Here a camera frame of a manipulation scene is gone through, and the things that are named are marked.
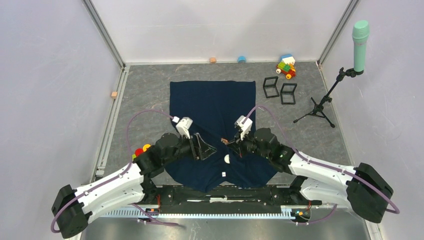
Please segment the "round gold brooch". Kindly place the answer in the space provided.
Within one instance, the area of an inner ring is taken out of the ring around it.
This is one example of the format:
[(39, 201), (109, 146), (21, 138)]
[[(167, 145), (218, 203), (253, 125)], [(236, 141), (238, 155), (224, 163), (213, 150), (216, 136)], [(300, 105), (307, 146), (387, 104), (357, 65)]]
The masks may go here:
[(228, 154), (224, 156), (224, 162), (230, 164), (230, 156)]

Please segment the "navy blue t-shirt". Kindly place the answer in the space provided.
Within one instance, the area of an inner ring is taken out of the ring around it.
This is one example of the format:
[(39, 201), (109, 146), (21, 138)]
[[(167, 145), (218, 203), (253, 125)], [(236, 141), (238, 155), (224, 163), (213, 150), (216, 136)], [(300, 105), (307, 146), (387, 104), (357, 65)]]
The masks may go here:
[[(184, 157), (165, 167), (178, 183), (196, 191), (209, 192), (223, 182), (241, 188), (265, 186), (277, 171), (260, 156), (239, 157), (221, 138), (232, 140), (236, 120), (256, 105), (254, 81), (182, 81), (170, 83), (169, 113), (193, 120), (189, 131), (216, 148), (205, 160)], [(230, 164), (224, 157), (229, 155)]]

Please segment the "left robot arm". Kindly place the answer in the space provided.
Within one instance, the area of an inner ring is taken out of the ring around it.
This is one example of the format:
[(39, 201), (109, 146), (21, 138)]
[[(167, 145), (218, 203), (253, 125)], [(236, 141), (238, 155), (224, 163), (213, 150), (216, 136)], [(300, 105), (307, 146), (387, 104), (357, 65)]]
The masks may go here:
[(216, 151), (197, 132), (190, 137), (165, 133), (116, 172), (84, 186), (72, 188), (68, 184), (60, 188), (51, 207), (50, 230), (64, 239), (72, 238), (116, 208), (141, 201), (151, 204), (157, 190), (147, 183), (168, 164), (185, 157), (203, 161)]

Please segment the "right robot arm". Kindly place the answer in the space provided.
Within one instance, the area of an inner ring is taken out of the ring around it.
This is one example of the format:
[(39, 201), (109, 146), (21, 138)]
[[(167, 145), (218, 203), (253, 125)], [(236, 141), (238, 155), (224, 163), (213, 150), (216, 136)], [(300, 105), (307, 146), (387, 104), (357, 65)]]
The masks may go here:
[(351, 208), (372, 223), (381, 223), (387, 213), (394, 190), (369, 164), (342, 165), (311, 157), (280, 143), (269, 128), (260, 128), (233, 140), (221, 139), (241, 157), (260, 156), (278, 172), (300, 179), (300, 185), (289, 189), (295, 204), (306, 200), (321, 201)]

